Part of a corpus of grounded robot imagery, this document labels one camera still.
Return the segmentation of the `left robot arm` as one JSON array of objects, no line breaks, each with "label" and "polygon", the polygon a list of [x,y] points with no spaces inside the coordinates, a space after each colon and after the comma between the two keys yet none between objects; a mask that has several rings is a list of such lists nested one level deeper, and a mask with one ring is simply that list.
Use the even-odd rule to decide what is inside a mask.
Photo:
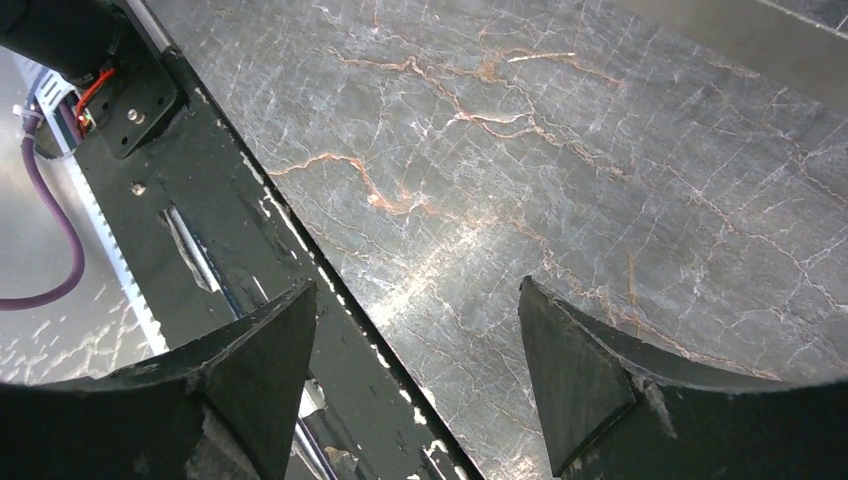
[{"label": "left robot arm", "polygon": [[101,1],[6,0],[1,46],[87,86],[110,61],[121,20]]}]

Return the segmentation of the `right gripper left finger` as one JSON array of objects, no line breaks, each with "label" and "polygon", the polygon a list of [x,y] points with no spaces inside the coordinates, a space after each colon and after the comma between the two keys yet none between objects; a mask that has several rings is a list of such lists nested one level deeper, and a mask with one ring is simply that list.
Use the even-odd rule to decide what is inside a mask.
[{"label": "right gripper left finger", "polygon": [[316,329],[307,281],[100,378],[1,388],[5,479],[281,479]]}]

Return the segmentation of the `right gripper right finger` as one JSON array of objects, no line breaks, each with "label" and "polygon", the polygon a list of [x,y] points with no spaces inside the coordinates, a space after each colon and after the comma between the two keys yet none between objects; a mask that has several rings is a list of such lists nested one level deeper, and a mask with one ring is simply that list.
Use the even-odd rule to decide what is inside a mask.
[{"label": "right gripper right finger", "polygon": [[559,479],[843,479],[847,384],[797,385],[670,353],[531,277],[518,315]]}]

